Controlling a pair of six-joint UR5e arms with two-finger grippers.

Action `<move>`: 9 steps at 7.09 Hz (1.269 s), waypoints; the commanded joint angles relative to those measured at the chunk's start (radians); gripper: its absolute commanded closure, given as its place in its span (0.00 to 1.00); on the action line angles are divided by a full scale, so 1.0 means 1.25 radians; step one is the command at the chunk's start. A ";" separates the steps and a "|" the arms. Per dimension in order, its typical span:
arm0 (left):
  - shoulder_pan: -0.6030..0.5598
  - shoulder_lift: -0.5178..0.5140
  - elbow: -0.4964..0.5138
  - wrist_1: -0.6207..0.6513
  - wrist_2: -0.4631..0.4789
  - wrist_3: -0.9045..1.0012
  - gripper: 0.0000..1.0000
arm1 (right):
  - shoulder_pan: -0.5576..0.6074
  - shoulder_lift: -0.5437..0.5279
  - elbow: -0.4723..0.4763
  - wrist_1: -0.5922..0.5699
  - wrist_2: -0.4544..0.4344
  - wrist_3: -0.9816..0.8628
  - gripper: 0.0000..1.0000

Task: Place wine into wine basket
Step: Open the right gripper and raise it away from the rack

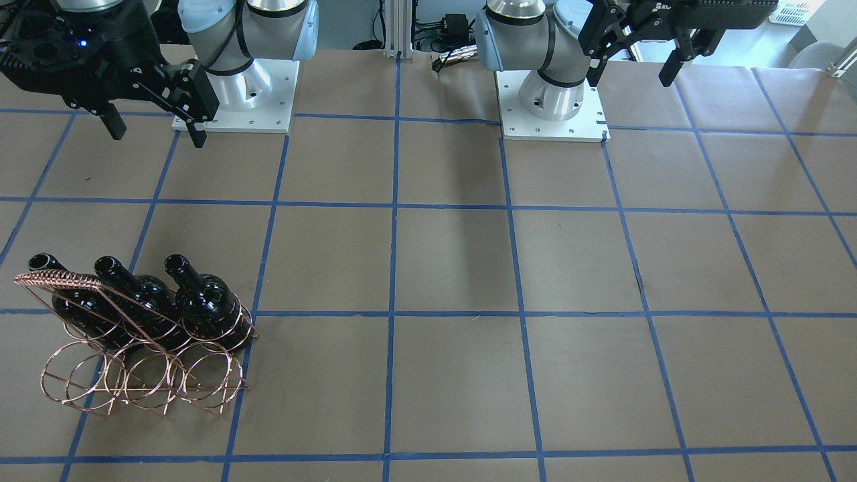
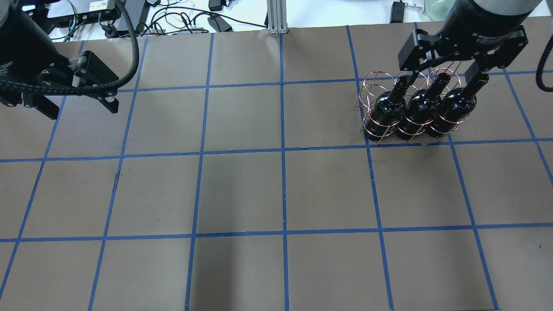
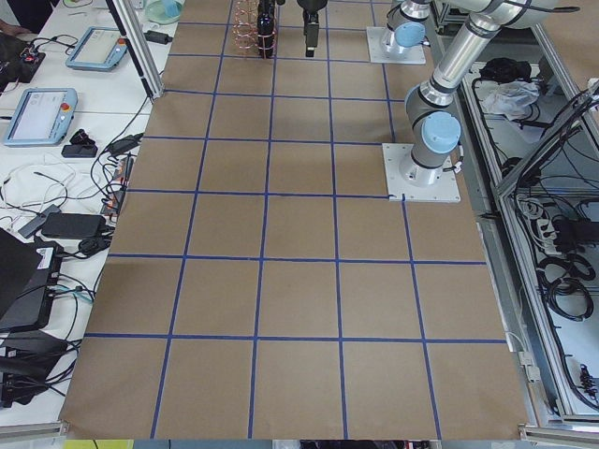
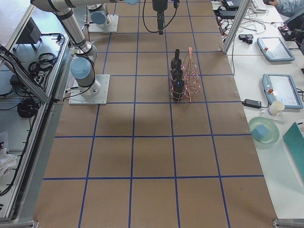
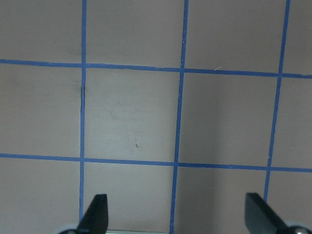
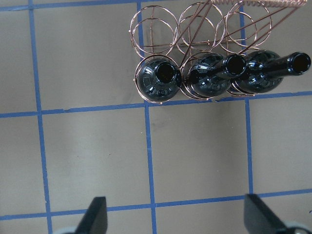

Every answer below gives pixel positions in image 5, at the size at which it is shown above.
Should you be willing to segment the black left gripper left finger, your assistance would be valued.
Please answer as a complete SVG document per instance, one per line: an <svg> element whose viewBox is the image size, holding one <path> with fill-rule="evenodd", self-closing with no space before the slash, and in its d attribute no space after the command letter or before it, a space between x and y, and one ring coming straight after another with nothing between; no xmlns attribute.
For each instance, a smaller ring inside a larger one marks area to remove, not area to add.
<svg viewBox="0 0 312 234"><path fill-rule="evenodd" d="M108 228L108 201L106 194L95 195L82 220L78 234L106 234Z"/></svg>

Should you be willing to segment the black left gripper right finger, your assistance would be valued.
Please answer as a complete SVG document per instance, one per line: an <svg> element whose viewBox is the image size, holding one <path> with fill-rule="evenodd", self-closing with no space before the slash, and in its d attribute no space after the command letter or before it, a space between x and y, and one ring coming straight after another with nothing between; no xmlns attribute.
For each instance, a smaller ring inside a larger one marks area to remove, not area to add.
<svg viewBox="0 0 312 234"><path fill-rule="evenodd" d="M286 223L257 193L245 195L245 226L250 234L282 234Z"/></svg>

